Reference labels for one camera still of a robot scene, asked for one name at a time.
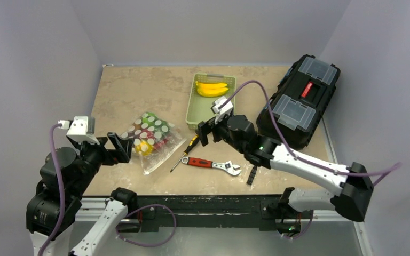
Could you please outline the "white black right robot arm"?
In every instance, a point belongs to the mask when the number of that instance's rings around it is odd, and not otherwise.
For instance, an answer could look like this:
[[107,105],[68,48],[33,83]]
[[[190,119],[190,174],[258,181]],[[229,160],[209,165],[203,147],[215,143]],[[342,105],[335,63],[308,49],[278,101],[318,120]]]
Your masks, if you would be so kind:
[[330,163],[293,150],[277,139],[260,135],[244,115],[226,116],[216,123],[200,122],[196,134],[203,146],[208,134],[214,142],[225,141],[252,165],[284,171],[319,185],[319,189],[295,188],[278,203],[279,212],[291,217],[308,210],[336,211],[342,217],[363,222],[374,191],[364,165]]

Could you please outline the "clear dotted zip top bag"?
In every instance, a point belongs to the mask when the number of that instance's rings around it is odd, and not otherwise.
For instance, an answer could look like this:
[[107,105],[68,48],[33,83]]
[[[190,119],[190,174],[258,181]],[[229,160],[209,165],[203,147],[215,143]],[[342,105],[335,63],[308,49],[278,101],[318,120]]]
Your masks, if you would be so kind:
[[133,140],[131,154],[140,162],[145,175],[160,167],[186,141],[175,124],[152,112],[137,117],[120,137]]

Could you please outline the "green bell pepper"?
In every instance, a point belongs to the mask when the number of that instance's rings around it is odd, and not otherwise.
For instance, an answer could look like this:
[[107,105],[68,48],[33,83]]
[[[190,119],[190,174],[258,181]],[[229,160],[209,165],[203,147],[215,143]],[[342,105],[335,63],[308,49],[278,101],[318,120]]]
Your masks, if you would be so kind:
[[162,131],[162,127],[165,126],[165,122],[159,119],[154,113],[145,112],[141,116],[141,128],[154,132],[157,130]]

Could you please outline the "dark red purple fruit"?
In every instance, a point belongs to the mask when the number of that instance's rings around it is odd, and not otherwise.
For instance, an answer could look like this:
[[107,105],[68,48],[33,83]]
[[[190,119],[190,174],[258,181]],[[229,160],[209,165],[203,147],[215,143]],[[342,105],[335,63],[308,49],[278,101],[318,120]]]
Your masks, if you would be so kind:
[[145,123],[133,124],[127,130],[128,137],[132,139],[138,139],[140,137],[140,134],[146,131],[147,128],[148,125]]

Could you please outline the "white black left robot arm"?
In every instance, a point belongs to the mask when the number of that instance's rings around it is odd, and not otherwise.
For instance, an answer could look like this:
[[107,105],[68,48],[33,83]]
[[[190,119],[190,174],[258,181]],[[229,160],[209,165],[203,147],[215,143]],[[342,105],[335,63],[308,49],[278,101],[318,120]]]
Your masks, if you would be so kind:
[[71,147],[54,148],[40,169],[36,194],[26,208],[26,228],[31,235],[35,255],[91,255],[110,231],[116,218],[132,218],[138,211],[137,194],[117,188],[106,203],[89,237],[78,249],[68,248],[76,214],[82,206],[87,187],[102,166],[128,163],[134,139],[121,138],[114,132],[98,137],[97,143],[69,139]]

